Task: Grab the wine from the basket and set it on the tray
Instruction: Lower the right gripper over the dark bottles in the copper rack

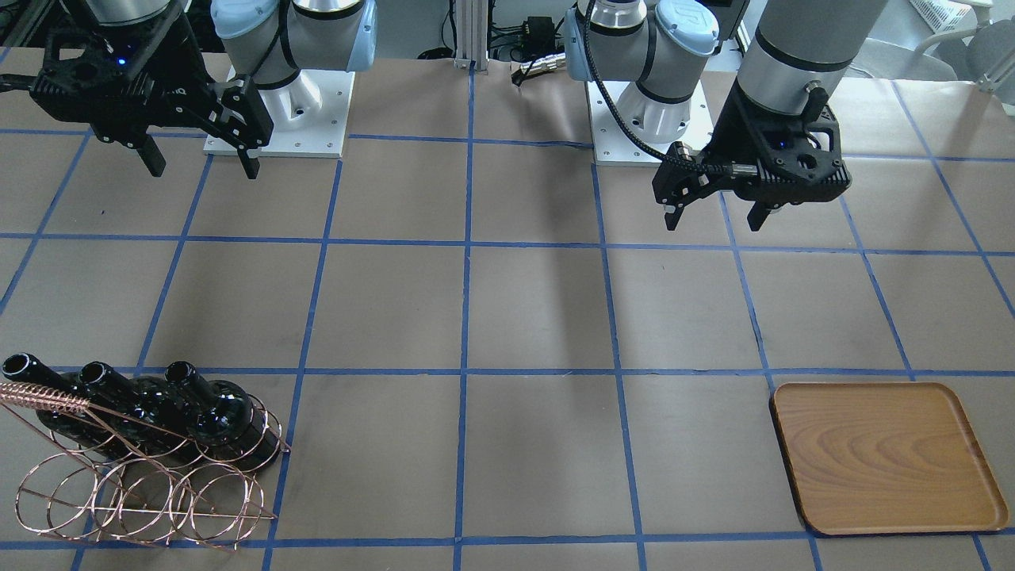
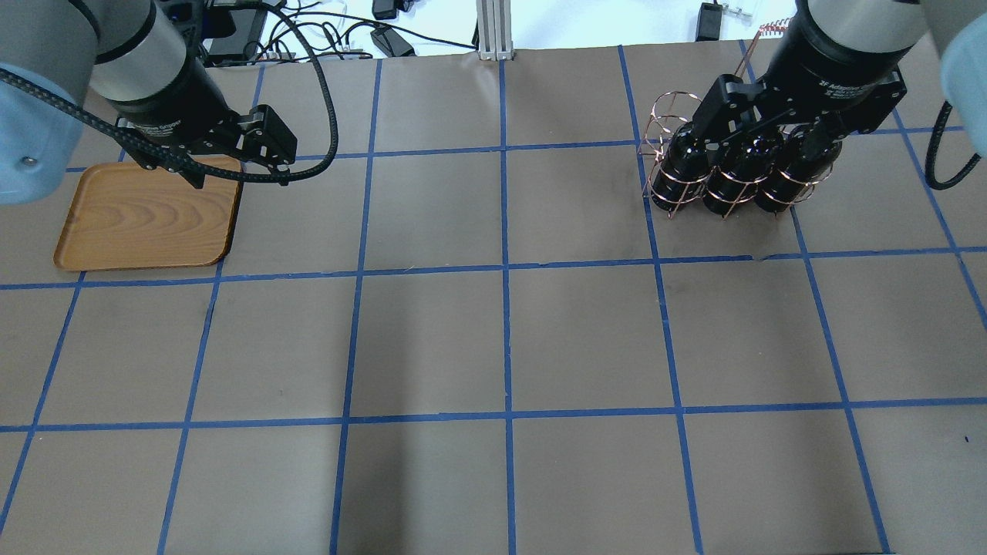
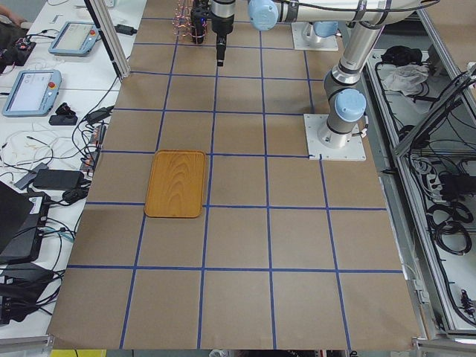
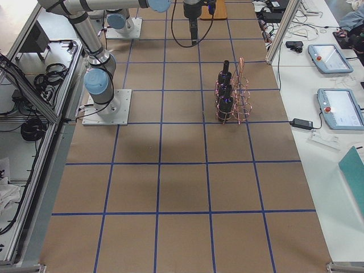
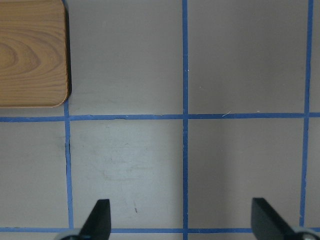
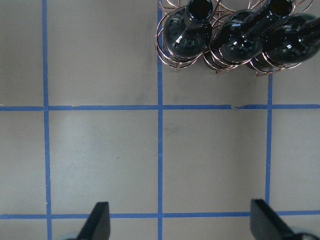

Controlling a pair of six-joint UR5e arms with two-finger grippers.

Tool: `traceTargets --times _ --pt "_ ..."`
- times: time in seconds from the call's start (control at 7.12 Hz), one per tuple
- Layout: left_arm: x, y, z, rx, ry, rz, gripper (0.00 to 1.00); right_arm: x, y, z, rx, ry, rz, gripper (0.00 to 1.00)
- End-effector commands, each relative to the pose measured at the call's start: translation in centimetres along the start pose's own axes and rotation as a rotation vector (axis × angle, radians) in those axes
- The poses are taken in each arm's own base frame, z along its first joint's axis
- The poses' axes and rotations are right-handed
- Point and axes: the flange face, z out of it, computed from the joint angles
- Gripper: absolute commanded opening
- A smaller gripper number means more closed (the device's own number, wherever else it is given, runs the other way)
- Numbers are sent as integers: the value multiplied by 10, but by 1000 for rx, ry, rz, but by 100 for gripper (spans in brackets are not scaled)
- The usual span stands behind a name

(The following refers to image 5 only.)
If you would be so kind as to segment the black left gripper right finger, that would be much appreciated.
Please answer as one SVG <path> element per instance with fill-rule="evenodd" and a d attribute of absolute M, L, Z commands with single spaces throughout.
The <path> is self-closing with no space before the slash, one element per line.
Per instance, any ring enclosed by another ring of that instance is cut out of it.
<path fill-rule="evenodd" d="M 251 230 L 257 240 L 298 240 L 299 235 L 264 199 L 251 201 Z"/>

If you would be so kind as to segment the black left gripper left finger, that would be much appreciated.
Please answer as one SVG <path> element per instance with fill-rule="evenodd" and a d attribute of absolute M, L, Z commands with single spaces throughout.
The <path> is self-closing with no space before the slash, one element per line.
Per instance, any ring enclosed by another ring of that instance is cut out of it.
<path fill-rule="evenodd" d="M 99 199 L 79 232 L 80 240 L 108 240 L 111 234 L 109 199 Z"/>

